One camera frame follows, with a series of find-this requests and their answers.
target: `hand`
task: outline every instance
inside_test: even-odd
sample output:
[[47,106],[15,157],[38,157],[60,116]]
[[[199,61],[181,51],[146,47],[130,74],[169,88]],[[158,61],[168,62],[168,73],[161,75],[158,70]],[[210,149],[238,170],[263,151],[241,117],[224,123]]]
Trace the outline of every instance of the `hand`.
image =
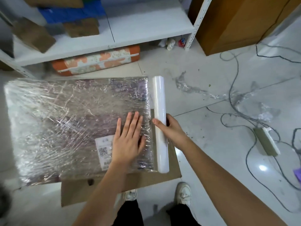
[[167,124],[169,123],[169,126],[164,125],[156,118],[153,118],[152,121],[164,133],[164,135],[171,140],[176,148],[183,150],[183,147],[186,145],[187,141],[190,141],[190,139],[182,130],[178,121],[168,113],[166,114],[166,120]]
[[126,123],[123,127],[122,134],[120,135],[121,118],[118,118],[116,133],[113,140],[111,164],[119,164],[129,167],[132,161],[145,147],[145,136],[141,138],[140,144],[138,146],[143,116],[139,117],[139,112],[136,111],[132,122],[131,119],[132,113],[129,112],[126,118]]

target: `cardboard sheet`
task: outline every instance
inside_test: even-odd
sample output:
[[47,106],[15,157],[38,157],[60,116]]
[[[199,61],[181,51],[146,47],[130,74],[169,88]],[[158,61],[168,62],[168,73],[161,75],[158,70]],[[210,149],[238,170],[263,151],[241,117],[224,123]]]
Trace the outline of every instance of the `cardboard sheet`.
[[[168,147],[168,154],[169,172],[167,174],[160,174],[158,172],[128,174],[123,191],[150,186],[182,177],[175,148],[171,144],[169,144]],[[61,185],[62,207],[87,201],[101,180],[102,178],[63,181]]]

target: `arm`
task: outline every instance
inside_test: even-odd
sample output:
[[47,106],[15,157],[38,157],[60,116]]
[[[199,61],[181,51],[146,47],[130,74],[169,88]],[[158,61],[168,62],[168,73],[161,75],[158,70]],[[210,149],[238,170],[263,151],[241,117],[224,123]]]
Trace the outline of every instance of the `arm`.
[[228,226],[286,225],[258,197],[190,140],[175,118],[170,114],[166,117],[169,126],[157,119],[153,119],[153,123],[183,152]]
[[131,117],[132,113],[128,113],[122,134],[120,134],[121,119],[118,119],[113,140],[112,162],[73,226],[103,226],[108,225],[111,220],[116,196],[123,189],[128,169],[146,143],[143,136],[138,146],[143,117],[139,117],[138,112],[135,112],[132,122]]

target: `plastic-wrapped package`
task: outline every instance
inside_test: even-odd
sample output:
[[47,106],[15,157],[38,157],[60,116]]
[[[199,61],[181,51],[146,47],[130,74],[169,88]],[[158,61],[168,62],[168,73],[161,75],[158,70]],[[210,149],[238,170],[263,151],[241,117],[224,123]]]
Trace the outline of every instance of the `plastic-wrapped package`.
[[132,171],[155,171],[148,78],[44,81],[5,86],[13,153],[26,185],[103,174],[95,139],[115,134],[118,117],[143,115],[144,151]]

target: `blue bag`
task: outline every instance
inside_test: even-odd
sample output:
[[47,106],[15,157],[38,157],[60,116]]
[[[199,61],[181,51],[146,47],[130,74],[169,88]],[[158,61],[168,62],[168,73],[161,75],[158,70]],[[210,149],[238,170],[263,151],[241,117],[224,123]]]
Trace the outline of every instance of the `blue bag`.
[[84,3],[83,8],[38,8],[48,24],[66,23],[106,15],[100,0]]

